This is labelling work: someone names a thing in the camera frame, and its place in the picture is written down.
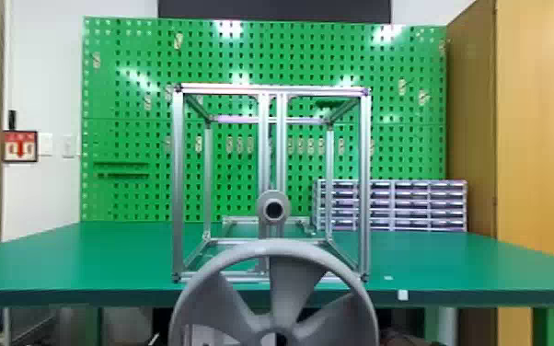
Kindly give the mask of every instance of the green pegboard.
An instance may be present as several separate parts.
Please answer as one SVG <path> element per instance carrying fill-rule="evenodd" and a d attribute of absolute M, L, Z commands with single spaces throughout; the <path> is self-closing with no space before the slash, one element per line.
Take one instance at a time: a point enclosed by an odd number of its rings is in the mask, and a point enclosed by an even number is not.
<path fill-rule="evenodd" d="M 178 82 L 371 87 L 372 179 L 445 178 L 444 38 L 441 27 L 85 18 L 82 220 L 169 219 L 169 96 Z M 257 112 L 249 97 L 202 104 L 212 114 Z M 323 117 L 329 105 L 295 98 L 289 116 Z M 336 179 L 358 177 L 357 112 L 336 127 Z M 191 110 L 186 119 L 185 220 L 200 222 L 203 123 Z M 256 136 L 256 125 L 214 126 L 214 221 L 253 214 Z M 318 126 L 288 126 L 294 215 L 310 215 L 323 137 Z"/>

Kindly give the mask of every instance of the fan blade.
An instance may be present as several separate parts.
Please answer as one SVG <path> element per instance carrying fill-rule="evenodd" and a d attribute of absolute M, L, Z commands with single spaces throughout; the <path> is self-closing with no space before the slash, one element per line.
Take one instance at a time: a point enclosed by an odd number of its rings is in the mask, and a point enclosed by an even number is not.
<path fill-rule="evenodd" d="M 298 344 L 305 346 L 375 346 L 370 318 L 357 296 L 346 294 L 316 312 L 294 329 Z"/>
<path fill-rule="evenodd" d="M 260 317 L 256 316 L 240 294 L 221 273 L 202 283 L 189 306 L 190 324 L 203 325 L 224 332 L 245 343 L 253 340 L 260 330 Z"/>
<path fill-rule="evenodd" d="M 307 298 L 327 270 L 309 261 L 286 257 L 271 257 L 270 264 L 273 323 L 288 329 L 296 323 Z"/>

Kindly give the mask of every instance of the wooden cabinet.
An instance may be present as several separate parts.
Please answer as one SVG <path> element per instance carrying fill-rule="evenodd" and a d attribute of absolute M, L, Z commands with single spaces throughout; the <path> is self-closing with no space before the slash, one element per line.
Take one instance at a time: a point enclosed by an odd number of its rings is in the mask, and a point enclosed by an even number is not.
<path fill-rule="evenodd" d="M 448 172 L 469 182 L 469 229 L 554 254 L 554 1 L 478 0 L 448 33 Z M 526 309 L 495 319 L 465 310 L 462 344 L 532 344 Z"/>

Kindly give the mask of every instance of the green table leg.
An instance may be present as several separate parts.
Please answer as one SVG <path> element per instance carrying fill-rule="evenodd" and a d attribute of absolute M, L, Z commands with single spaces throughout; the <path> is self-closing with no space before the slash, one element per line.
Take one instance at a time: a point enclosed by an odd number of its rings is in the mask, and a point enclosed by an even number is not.
<path fill-rule="evenodd" d="M 533 308 L 533 345 L 554 346 L 554 307 Z"/>
<path fill-rule="evenodd" d="M 438 326 L 440 323 L 440 307 L 425 308 L 425 339 L 438 341 Z"/>
<path fill-rule="evenodd" d="M 103 309 L 89 307 L 86 312 L 85 335 L 86 346 L 101 346 L 101 327 L 103 325 Z"/>

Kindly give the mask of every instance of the table leg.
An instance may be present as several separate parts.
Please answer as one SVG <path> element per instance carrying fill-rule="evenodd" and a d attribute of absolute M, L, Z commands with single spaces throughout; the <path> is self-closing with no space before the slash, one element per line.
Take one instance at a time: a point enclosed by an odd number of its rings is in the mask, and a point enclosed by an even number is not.
<path fill-rule="evenodd" d="M 88 307 L 86 311 L 85 335 L 86 346 L 101 346 L 101 328 L 103 326 L 103 309 Z"/>
<path fill-rule="evenodd" d="M 425 308 L 425 339 L 437 341 L 439 336 L 440 307 Z"/>
<path fill-rule="evenodd" d="M 457 309 L 427 307 L 425 309 L 425 339 L 446 346 L 457 345 Z"/>
<path fill-rule="evenodd" d="M 533 308 L 533 345 L 554 346 L 554 307 Z"/>

